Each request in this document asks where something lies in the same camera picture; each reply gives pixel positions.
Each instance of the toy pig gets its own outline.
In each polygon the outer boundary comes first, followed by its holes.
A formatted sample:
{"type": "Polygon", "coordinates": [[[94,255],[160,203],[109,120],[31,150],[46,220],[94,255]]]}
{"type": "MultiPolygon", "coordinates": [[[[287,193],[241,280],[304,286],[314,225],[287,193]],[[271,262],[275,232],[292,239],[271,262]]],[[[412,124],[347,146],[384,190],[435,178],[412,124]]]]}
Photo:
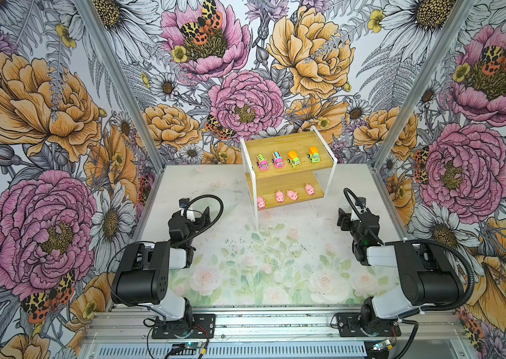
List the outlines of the toy pig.
{"type": "Polygon", "coordinates": [[[315,188],[310,185],[309,183],[305,184],[305,192],[307,192],[307,195],[312,196],[315,194],[315,188]]]}
{"type": "Polygon", "coordinates": [[[259,209],[265,208],[265,200],[263,197],[257,197],[257,207],[259,207],[259,209]]]}
{"type": "Polygon", "coordinates": [[[299,196],[297,195],[297,193],[295,191],[292,191],[292,190],[288,190],[287,191],[287,197],[291,198],[292,200],[297,200],[297,198],[299,198],[299,196]]]}
{"type": "Polygon", "coordinates": [[[285,201],[285,195],[283,192],[277,191],[277,193],[275,193],[275,199],[277,199],[277,202],[283,203],[285,201]]]}

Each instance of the shelf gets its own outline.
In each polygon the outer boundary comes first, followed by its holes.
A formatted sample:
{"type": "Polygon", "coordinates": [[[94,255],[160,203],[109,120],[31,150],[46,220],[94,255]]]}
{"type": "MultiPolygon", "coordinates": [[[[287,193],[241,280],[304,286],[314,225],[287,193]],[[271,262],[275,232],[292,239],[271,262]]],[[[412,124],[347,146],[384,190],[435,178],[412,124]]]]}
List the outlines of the shelf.
{"type": "Polygon", "coordinates": [[[286,136],[269,137],[268,139],[251,140],[246,141],[247,151],[249,153],[249,159],[253,165],[255,171],[255,178],[260,181],[268,177],[277,177],[288,174],[299,174],[302,172],[311,173],[319,169],[333,167],[333,160],[330,158],[329,153],[321,143],[321,140],[313,131],[291,133],[286,136]],[[317,163],[311,163],[307,158],[309,154],[309,148],[315,146],[321,157],[321,161],[317,163]],[[301,165],[296,168],[287,161],[287,154],[289,151],[295,151],[299,156],[301,165]],[[283,157],[285,165],[282,168],[275,168],[272,163],[272,153],[278,151],[283,157]],[[269,163],[269,169],[261,172],[257,166],[257,155],[262,153],[267,162],[269,163]]]}
{"type": "MultiPolygon", "coordinates": [[[[253,193],[251,177],[249,174],[245,174],[247,184],[249,185],[249,193],[253,193]]],[[[278,177],[266,178],[264,181],[257,181],[257,196],[263,197],[265,200],[265,208],[282,207],[286,205],[292,205],[294,203],[304,202],[307,200],[323,198],[325,192],[321,188],[321,185],[317,181],[317,178],[311,171],[295,172],[294,174],[285,174],[278,177]],[[310,196],[305,192],[305,184],[309,183],[315,188],[315,194],[310,196]],[[275,199],[275,193],[280,190],[285,195],[285,202],[278,203],[275,199]],[[287,190],[297,191],[299,198],[292,200],[287,197],[287,190]]],[[[262,211],[257,207],[257,198],[253,201],[257,210],[262,211]]]]}

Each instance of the pink toy car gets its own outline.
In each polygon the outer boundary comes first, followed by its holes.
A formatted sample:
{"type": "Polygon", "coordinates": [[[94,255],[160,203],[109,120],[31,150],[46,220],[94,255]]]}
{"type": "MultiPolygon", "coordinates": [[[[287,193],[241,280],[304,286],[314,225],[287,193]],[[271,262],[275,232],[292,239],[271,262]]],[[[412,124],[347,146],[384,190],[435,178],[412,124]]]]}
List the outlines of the pink toy car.
{"type": "Polygon", "coordinates": [[[307,195],[312,196],[315,194],[315,188],[310,185],[309,183],[305,184],[305,192],[307,192],[307,195]]]}
{"type": "Polygon", "coordinates": [[[281,158],[280,153],[277,151],[273,152],[273,165],[275,166],[275,168],[281,168],[285,165],[283,159],[281,158]]]}
{"type": "Polygon", "coordinates": [[[262,210],[265,208],[265,200],[263,197],[257,197],[257,207],[262,210]]]}
{"type": "Polygon", "coordinates": [[[267,163],[265,156],[261,153],[257,155],[257,166],[259,166],[260,171],[266,171],[269,169],[269,163],[267,163]]]}
{"type": "Polygon", "coordinates": [[[292,190],[288,190],[287,191],[287,197],[291,198],[292,200],[297,200],[297,198],[299,198],[299,196],[297,195],[297,193],[295,191],[292,191],[292,190]]]}
{"type": "Polygon", "coordinates": [[[275,199],[278,203],[283,203],[285,201],[285,195],[283,192],[277,191],[277,193],[275,193],[275,199]]]}

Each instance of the toy car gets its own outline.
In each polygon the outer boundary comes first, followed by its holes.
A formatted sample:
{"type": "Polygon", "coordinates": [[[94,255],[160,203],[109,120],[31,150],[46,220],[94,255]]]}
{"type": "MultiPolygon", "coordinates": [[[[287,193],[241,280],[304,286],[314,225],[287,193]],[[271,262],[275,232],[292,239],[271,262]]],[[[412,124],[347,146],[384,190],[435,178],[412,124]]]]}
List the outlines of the toy car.
{"type": "Polygon", "coordinates": [[[263,154],[257,155],[257,166],[259,166],[260,171],[266,171],[269,169],[269,163],[267,163],[267,160],[263,154]]]}
{"type": "Polygon", "coordinates": [[[277,151],[273,152],[273,165],[275,165],[275,168],[281,168],[284,165],[283,159],[277,151]]]}
{"type": "Polygon", "coordinates": [[[309,154],[307,155],[307,157],[309,158],[309,161],[311,161],[311,163],[319,162],[321,160],[318,149],[315,146],[309,148],[309,154]]]}
{"type": "Polygon", "coordinates": [[[301,165],[301,160],[299,159],[299,156],[297,155],[297,153],[295,151],[289,151],[288,155],[289,155],[289,158],[287,159],[287,161],[289,161],[289,163],[291,163],[291,166],[293,168],[301,165]]]}

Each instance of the floral tablecloth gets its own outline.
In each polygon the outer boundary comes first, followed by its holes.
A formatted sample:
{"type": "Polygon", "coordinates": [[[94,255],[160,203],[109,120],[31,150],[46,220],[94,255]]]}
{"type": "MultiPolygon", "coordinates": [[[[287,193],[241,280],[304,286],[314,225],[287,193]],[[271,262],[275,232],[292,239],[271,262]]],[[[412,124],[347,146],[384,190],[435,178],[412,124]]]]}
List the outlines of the floral tablecloth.
{"type": "MultiPolygon", "coordinates": [[[[340,165],[326,198],[264,210],[256,231],[241,166],[168,166],[143,239],[163,240],[156,236],[167,235],[179,198],[214,194],[224,201],[223,215],[193,241],[192,266],[170,270],[169,290],[193,307],[359,304],[398,285],[396,268],[361,266],[350,233],[336,226],[338,207],[348,209],[342,188],[349,185],[381,216],[380,235],[396,235],[367,176],[364,165],[340,165]]],[[[194,208],[207,205],[215,216],[215,201],[194,208]]]]}

